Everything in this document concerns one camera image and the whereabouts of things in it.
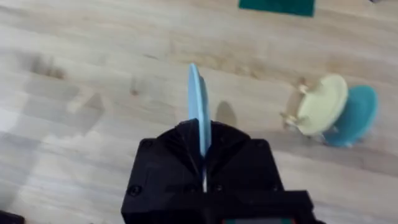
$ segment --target black plastic part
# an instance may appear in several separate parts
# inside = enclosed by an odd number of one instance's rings
[[[121,210],[126,224],[210,224],[256,217],[320,223],[306,191],[284,190],[267,141],[216,122],[211,130],[204,159],[196,119],[141,141]]]
[[[0,211],[1,224],[24,224],[25,219],[22,216]]]

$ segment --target wood grain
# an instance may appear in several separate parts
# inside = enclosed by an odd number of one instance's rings
[[[267,139],[288,189],[327,223],[398,222],[398,1],[318,0],[314,18],[227,0],[0,0],[0,209],[27,223],[123,223],[139,141],[211,117]],[[298,77],[372,85],[367,137],[335,149],[282,130]]]

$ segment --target green mat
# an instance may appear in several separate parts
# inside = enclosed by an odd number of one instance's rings
[[[242,9],[313,16],[315,0],[240,0]]]

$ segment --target blue disc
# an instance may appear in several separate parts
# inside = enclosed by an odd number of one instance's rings
[[[351,87],[345,108],[334,124],[337,131],[324,133],[325,142],[336,147],[354,144],[371,127],[377,107],[377,94],[372,87]]]
[[[196,118],[199,121],[199,148],[204,157],[211,144],[211,120],[206,83],[193,63],[189,66],[188,113],[189,119]]]

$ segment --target yellow disc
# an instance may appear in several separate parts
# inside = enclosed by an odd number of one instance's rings
[[[347,97],[348,87],[343,77],[323,77],[301,101],[297,117],[305,119],[297,125],[298,129],[308,136],[327,131],[343,112]]]

